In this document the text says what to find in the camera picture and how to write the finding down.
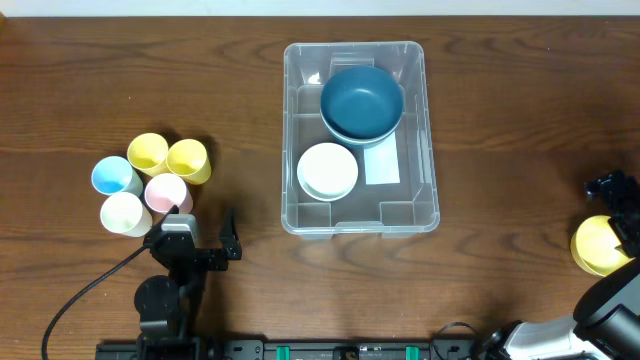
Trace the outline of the clear plastic storage bin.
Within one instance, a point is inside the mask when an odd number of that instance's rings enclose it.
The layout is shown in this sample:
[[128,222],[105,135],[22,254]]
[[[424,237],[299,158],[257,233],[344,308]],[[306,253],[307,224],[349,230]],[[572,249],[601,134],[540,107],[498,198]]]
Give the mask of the clear plastic storage bin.
[[[354,149],[358,180],[344,198],[322,202],[307,195],[296,176],[302,154],[333,141],[320,113],[324,85],[355,66],[380,68],[404,95],[404,113],[395,131],[400,182],[367,185],[364,150]],[[281,222],[304,239],[338,234],[379,233],[411,237],[434,230],[440,209],[427,97],[425,54],[416,42],[293,43],[284,51]]]

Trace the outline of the yellow cup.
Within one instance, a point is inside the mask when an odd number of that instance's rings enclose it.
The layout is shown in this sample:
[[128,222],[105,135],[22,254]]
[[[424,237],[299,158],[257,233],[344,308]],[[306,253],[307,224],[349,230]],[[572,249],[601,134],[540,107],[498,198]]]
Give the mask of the yellow cup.
[[212,173],[207,149],[195,139],[174,143],[168,150],[166,163],[171,173],[193,185],[204,184]]
[[157,133],[144,133],[134,138],[127,149],[129,163],[144,174],[154,177],[169,171],[166,158],[169,145]]

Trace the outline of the dark blue bowl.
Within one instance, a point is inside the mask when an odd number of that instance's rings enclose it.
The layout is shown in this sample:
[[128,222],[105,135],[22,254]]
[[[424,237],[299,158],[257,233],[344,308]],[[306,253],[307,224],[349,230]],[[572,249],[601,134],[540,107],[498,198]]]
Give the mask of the dark blue bowl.
[[401,120],[403,90],[386,71],[355,66],[336,73],[326,83],[320,113],[342,135],[356,139],[378,137]]
[[356,139],[340,134],[330,126],[327,127],[332,137],[341,145],[354,149],[369,149],[381,145],[384,141],[395,136],[395,131],[390,131],[384,135],[373,139]]

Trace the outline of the cream white cup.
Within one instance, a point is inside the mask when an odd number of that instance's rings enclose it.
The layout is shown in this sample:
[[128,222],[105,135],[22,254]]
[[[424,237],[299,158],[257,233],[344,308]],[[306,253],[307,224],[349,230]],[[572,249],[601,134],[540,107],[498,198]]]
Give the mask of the cream white cup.
[[101,207],[100,220],[109,232],[129,237],[144,236],[153,225],[149,210],[128,192],[108,197]]

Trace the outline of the pink cup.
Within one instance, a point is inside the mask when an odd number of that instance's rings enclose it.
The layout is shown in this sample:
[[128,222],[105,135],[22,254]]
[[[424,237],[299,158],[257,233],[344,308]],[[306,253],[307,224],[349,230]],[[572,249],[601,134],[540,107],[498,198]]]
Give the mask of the pink cup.
[[153,177],[146,185],[144,199],[151,210],[162,214],[173,206],[179,208],[180,214],[188,214],[193,209],[193,198],[186,182],[172,173]]

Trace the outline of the light grey bowl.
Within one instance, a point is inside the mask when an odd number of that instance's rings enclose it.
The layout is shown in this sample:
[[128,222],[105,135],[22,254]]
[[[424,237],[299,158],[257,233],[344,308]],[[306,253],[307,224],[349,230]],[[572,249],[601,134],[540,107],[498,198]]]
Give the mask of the light grey bowl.
[[318,201],[322,201],[322,202],[332,202],[332,201],[337,201],[339,199],[342,199],[344,197],[346,197],[352,190],[353,190],[353,186],[345,188],[340,190],[337,193],[323,193],[320,192],[316,189],[314,189],[313,187],[311,187],[308,183],[303,183],[301,185],[301,189],[310,197],[312,197],[315,200]]

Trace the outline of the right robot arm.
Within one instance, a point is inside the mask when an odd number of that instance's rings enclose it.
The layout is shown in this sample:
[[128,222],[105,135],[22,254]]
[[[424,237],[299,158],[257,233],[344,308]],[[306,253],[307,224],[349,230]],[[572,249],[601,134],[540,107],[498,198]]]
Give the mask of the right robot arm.
[[620,170],[585,184],[612,218],[605,227],[630,261],[596,282],[571,316],[516,322],[479,346],[486,359],[637,359],[639,357],[639,183]]

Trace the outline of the white bowl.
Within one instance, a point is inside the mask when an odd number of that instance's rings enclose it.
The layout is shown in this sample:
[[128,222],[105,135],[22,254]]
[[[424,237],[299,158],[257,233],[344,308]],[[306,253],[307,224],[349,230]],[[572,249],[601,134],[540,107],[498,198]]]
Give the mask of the white bowl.
[[307,149],[298,161],[298,183],[308,183],[323,193],[355,187],[359,175],[355,156],[336,143],[320,143]]

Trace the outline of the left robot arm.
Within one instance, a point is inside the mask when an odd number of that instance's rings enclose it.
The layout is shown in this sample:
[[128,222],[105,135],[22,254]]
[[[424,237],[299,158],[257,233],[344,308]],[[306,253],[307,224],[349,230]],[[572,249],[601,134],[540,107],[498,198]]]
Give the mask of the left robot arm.
[[199,228],[191,214],[174,206],[144,236],[154,260],[168,270],[153,276],[136,290],[134,305],[142,334],[150,338],[186,338],[198,314],[207,274],[225,271],[242,258],[234,212],[229,210],[219,233],[219,248],[197,246]]

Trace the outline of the beige bowl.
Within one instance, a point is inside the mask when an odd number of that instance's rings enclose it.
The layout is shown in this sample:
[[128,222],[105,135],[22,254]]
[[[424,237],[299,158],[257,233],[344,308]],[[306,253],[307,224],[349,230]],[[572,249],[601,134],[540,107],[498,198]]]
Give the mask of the beige bowl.
[[387,131],[386,133],[378,136],[378,137],[374,137],[374,138],[370,138],[370,139],[356,139],[356,138],[352,138],[352,137],[348,137],[346,135],[342,135],[341,133],[339,133],[336,129],[334,129],[327,118],[322,117],[322,120],[325,124],[325,126],[327,127],[329,133],[340,143],[344,144],[345,146],[349,146],[349,147],[364,147],[364,148],[368,148],[368,147],[373,147],[376,146],[379,143],[382,143],[383,141],[385,141],[388,137],[390,137],[391,135],[393,135],[395,133],[395,131],[397,130],[397,128],[399,127],[401,121],[398,121],[389,131]]

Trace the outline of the light blue cup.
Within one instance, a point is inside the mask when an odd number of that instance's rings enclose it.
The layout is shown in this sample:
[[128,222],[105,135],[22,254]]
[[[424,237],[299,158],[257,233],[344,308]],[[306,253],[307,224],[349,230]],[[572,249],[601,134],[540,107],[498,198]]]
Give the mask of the light blue cup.
[[120,156],[109,156],[100,160],[92,170],[91,183],[94,189],[107,196],[128,192],[140,197],[143,182],[129,161]]

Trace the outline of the yellow bowl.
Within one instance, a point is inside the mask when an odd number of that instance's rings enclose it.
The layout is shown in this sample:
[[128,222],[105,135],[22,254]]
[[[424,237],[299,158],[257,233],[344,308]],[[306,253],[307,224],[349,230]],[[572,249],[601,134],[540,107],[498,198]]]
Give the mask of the yellow bowl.
[[606,277],[631,259],[621,250],[621,242],[609,225],[610,217],[592,216],[580,224],[571,238],[570,251],[585,272]]

